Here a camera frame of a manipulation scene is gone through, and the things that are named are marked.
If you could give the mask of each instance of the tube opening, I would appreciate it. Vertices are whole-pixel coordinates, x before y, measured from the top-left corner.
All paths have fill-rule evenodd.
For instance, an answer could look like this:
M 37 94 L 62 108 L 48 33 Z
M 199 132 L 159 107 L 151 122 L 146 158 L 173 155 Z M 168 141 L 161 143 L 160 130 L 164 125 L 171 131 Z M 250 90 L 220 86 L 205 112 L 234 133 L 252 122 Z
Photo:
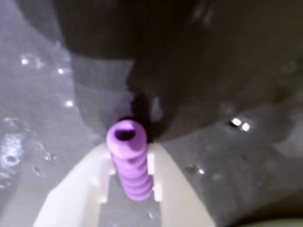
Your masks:
M 121 141 L 131 140 L 135 134 L 136 132 L 132 129 L 118 129 L 115 131 L 115 137 Z

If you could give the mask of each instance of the plastic part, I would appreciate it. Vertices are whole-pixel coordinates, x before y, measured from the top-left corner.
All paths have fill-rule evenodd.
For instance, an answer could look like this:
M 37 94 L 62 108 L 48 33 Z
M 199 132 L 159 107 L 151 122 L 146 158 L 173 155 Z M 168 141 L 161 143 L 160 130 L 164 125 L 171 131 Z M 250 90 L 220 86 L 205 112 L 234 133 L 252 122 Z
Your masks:
M 97 146 L 48 194 L 33 227 L 97 227 L 114 173 L 107 145 Z
M 147 171 L 145 129 L 132 120 L 123 120 L 107 133 L 107 145 L 126 195 L 136 201 L 152 194 L 153 179 Z
M 149 145 L 148 173 L 153 175 L 154 196 L 160 202 L 162 227 L 215 226 L 205 205 L 160 144 Z

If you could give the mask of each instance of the concrete floor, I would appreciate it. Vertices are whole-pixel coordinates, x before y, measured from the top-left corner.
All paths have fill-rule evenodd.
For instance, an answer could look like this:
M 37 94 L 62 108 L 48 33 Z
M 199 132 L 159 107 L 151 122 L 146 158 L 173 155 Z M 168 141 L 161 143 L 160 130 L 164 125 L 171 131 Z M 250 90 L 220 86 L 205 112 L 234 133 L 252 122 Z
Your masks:
M 302 15 L 299 0 L 2 0 L 0 226 L 32 226 L 126 117 L 218 226 L 301 216 Z M 128 200 L 117 177 L 110 189 L 100 227 L 160 226 L 152 198 Z

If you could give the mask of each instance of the gray surface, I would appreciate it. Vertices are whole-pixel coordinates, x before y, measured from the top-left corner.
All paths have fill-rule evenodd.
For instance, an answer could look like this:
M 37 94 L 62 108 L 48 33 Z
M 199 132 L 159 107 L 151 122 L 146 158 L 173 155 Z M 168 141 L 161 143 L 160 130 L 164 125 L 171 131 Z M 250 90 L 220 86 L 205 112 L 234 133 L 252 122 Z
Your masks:
M 30 227 L 124 117 L 162 141 L 218 225 L 302 215 L 300 1 L 83 2 L 0 3 L 0 226 Z M 110 189 L 100 226 L 160 226 L 152 198 L 128 200 L 116 177 Z

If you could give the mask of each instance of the purple ribbed tube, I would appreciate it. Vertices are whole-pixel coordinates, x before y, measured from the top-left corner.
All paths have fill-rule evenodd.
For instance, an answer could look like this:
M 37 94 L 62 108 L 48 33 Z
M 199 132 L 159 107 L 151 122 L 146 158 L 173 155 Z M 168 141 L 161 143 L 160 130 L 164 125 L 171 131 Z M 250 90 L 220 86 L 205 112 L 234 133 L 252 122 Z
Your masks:
M 147 173 L 147 137 L 138 122 L 123 120 L 107 133 L 107 146 L 126 195 L 142 201 L 152 193 L 153 179 Z

